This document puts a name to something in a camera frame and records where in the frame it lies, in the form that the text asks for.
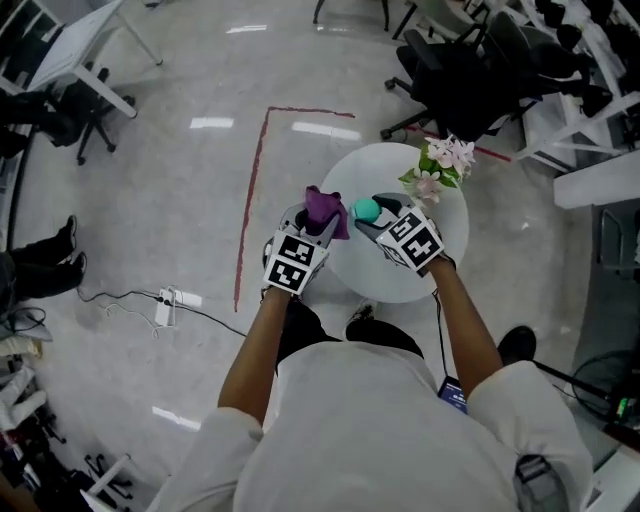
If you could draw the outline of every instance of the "gray floor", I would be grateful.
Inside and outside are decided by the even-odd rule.
[[[382,31],[374,0],[327,2],[321,25],[313,6],[293,0],[175,0],[154,11],[129,6],[164,65],[153,66],[116,33],[103,53],[110,82],[138,100],[139,115],[114,114],[115,154],[93,138],[87,164],[74,148],[42,136],[25,172],[16,243],[52,235],[70,213],[79,218],[79,248],[89,257],[82,289],[122,293],[175,285],[205,298],[203,310],[248,329],[259,302],[260,250],[283,210],[306,185],[378,131],[420,108],[383,81],[404,76],[397,44]],[[392,29],[406,6],[392,2]],[[264,30],[229,33],[266,25]],[[234,283],[239,236],[254,155],[270,106],[349,112],[274,112],[263,140],[260,173],[247,228],[238,311]],[[227,127],[191,129],[194,118],[224,118]],[[229,119],[233,125],[228,126]],[[341,128],[359,140],[300,133],[294,122]],[[420,144],[412,135],[408,143]],[[507,154],[521,143],[517,125],[479,145]],[[588,211],[565,214],[553,204],[554,174],[535,161],[508,164],[477,153],[463,191],[470,239],[460,273],[496,342],[517,324],[540,338],[539,358],[569,370],[578,340],[590,254]],[[309,303],[330,334],[340,333],[359,297],[328,269]],[[140,297],[122,306],[153,317]],[[187,449],[242,339],[213,322],[180,312],[158,339],[139,316],[82,303],[75,292],[39,301],[54,336],[35,363],[40,385],[70,439],[70,463],[85,453],[130,453],[145,503]],[[413,335],[442,377],[431,298],[383,307],[382,319]],[[453,368],[450,353],[449,367]]]

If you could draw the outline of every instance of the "white desk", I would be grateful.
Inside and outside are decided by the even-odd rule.
[[[160,56],[144,42],[140,33],[118,12],[124,1],[114,0],[66,27],[40,64],[28,90],[35,91],[64,75],[73,74],[124,114],[135,117],[137,111],[83,65],[83,59],[113,16],[120,19],[123,26],[157,65],[162,64]]]
[[[418,165],[420,151],[412,146],[385,142],[357,149],[340,160],[327,175],[321,190],[340,192],[349,210],[363,197],[382,192],[404,192],[398,177]],[[432,209],[447,254],[460,263],[469,238],[467,203],[460,189],[446,189]],[[421,299],[435,288],[433,278],[420,278],[405,267],[385,259],[382,250],[356,229],[349,215],[349,240],[331,243],[329,268],[354,292],[379,302],[402,303]]]

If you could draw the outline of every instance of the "white table leg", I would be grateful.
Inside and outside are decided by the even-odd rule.
[[[85,84],[96,91],[105,100],[111,103],[118,110],[128,117],[136,117],[138,111],[124,101],[120,96],[107,87],[104,82],[101,82],[96,75],[89,71],[84,66],[78,66],[74,70],[76,76],[82,80]]]
[[[121,13],[116,12],[116,16],[120,18],[120,21],[124,25],[124,27],[129,31],[129,33],[133,36],[133,38],[138,42],[138,44],[142,47],[142,49],[151,57],[153,62],[156,63],[156,66],[162,64],[162,57],[156,54],[155,51],[151,49],[151,47],[145,42],[145,40],[138,32],[138,29],[135,28]]]

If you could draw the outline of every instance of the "black pants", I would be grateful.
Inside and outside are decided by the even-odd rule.
[[[66,292],[82,281],[78,265],[62,263],[73,251],[69,230],[65,227],[53,238],[9,251],[16,265],[18,300],[41,299]]]
[[[395,325],[380,320],[357,320],[347,327],[349,341],[364,341],[373,345],[401,348],[423,357],[416,342],[407,333]],[[280,348],[276,366],[284,358],[298,350],[322,341],[340,341],[327,335],[320,319],[302,302],[292,300],[287,307],[284,329],[280,337]]]

